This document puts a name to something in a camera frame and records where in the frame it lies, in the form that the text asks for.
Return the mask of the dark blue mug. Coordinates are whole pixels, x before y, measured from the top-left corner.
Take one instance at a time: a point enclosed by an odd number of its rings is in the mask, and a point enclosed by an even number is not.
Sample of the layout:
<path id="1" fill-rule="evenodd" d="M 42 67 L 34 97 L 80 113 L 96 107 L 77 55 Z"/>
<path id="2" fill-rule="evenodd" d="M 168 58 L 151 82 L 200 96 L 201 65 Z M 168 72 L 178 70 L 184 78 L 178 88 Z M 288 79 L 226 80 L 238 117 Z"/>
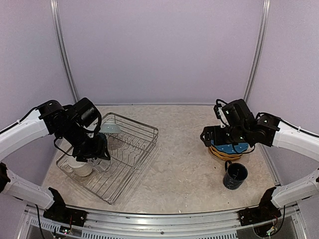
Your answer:
<path id="1" fill-rule="evenodd" d="M 243 164 L 232 163 L 230 160 L 225 162 L 224 167 L 223 185 L 230 190 L 238 189 L 248 177 L 247 168 Z"/>

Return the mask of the blue dotted plate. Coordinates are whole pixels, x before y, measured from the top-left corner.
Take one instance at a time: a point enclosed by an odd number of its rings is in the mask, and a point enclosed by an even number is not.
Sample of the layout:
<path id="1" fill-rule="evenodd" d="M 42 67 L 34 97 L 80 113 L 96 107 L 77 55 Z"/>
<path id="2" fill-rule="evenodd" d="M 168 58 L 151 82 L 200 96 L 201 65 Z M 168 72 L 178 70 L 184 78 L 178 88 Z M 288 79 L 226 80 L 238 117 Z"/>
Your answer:
<path id="1" fill-rule="evenodd" d="M 214 140 L 211 140 L 211 146 L 217 151 L 226 153 L 226 154 L 241 154 L 248 150 L 248 143 L 238 143 L 237 145 L 232 144 L 224 144 L 224 145 L 216 145 Z"/>

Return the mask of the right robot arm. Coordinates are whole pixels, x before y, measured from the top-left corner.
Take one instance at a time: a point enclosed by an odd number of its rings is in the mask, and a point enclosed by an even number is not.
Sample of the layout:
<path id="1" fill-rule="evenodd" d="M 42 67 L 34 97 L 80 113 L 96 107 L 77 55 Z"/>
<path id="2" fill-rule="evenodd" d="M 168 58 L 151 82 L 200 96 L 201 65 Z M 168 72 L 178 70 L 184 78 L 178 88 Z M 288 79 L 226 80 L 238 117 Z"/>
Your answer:
<path id="1" fill-rule="evenodd" d="M 250 147 L 260 143 L 268 147 L 283 148 L 314 160 L 319 159 L 319 136 L 294 126 L 269 113 L 256 116 L 243 99 L 224 102 L 216 100 L 214 106 L 220 125 L 206 126 L 200 135 L 205 146 L 247 143 Z M 238 211 L 242 226 L 261 223 L 281 216 L 285 205 L 307 199 L 319 192 L 319 171 L 288 185 L 272 187 L 264 193 L 256 207 Z"/>

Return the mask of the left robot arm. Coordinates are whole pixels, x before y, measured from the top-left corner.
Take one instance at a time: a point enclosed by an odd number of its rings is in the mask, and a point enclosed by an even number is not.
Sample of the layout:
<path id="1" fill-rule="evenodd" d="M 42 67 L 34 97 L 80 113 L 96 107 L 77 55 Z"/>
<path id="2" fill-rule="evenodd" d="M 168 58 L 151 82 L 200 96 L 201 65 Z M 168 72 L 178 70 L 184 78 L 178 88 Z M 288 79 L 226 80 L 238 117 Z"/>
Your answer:
<path id="1" fill-rule="evenodd" d="M 82 98 L 73 105 L 50 100 L 32 108 L 22 119 L 0 132 L 0 158 L 16 152 L 40 138 L 54 135 L 65 139 L 73 148 L 71 156 L 78 162 L 89 159 L 110 160 L 107 140 L 101 136 L 102 116 L 96 106 Z M 0 191 L 3 194 L 34 203 L 44 209 L 46 217 L 63 222 L 71 216 L 60 193 L 25 180 L 0 164 Z"/>

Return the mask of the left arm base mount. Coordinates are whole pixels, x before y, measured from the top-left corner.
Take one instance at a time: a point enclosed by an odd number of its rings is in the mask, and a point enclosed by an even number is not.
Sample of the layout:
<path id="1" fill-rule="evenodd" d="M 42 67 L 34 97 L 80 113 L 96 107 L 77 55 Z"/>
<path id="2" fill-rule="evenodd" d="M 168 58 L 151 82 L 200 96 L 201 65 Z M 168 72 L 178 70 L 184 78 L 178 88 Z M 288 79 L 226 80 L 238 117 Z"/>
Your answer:
<path id="1" fill-rule="evenodd" d="M 87 214 L 84 210 L 73 208 L 48 209 L 44 211 L 43 217 L 70 226 L 84 227 Z"/>

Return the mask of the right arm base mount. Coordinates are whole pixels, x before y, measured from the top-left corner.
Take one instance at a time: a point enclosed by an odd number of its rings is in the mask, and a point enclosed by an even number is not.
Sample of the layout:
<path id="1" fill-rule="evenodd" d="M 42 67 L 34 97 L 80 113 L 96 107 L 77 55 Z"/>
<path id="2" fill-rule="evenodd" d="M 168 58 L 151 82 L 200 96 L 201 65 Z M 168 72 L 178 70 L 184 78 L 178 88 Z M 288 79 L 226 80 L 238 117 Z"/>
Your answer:
<path id="1" fill-rule="evenodd" d="M 238 217 L 241 226 L 248 226 L 265 221 L 269 221 L 275 218 L 279 218 L 282 214 L 277 208 L 268 209 L 265 207 L 253 207 L 239 210 Z"/>

